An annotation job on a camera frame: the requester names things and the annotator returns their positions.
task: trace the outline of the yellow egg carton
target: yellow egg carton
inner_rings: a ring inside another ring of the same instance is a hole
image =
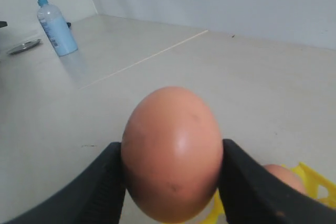
[[[299,163],[297,167],[292,168],[291,170],[303,180],[309,197],[316,199],[331,208],[336,208],[336,184],[318,174],[304,163]],[[324,187],[328,191],[326,197],[318,198],[319,187]],[[224,214],[223,204],[219,196],[219,191],[217,191],[214,196],[214,207],[212,211],[206,219],[199,224],[216,224],[218,217]]]

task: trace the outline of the egg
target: egg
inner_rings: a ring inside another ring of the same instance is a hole
[[[291,170],[286,169],[280,165],[265,165],[264,168],[291,188],[304,195],[307,194],[303,181]]]
[[[138,207],[164,223],[185,222],[213,197],[223,160],[218,123],[205,102],[181,87],[154,91],[124,130],[121,158]]]

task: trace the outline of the white table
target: white table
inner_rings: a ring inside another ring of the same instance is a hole
[[[303,161],[336,181],[335,51],[109,16],[73,33],[80,50],[69,56],[44,37],[0,57],[0,222],[74,179],[167,85],[203,97],[223,137],[259,162]],[[134,219],[150,223],[127,198],[121,222]]]

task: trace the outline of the silver dish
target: silver dish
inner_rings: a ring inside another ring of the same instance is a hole
[[[16,55],[16,54],[19,54],[20,52],[24,52],[24,51],[29,50],[30,48],[36,47],[40,43],[41,43],[41,39],[36,39],[36,40],[28,41],[26,43],[23,43],[23,44],[17,46],[17,47],[14,47],[13,49],[11,49],[10,51],[8,51],[7,53],[9,55]]]

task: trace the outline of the white wall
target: white wall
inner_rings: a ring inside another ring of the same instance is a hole
[[[57,5],[71,22],[96,14],[92,0],[49,0]],[[0,28],[0,50],[42,33],[36,18],[37,0],[0,0],[0,20],[8,27]]]
[[[97,10],[336,49],[336,0],[94,0]]]

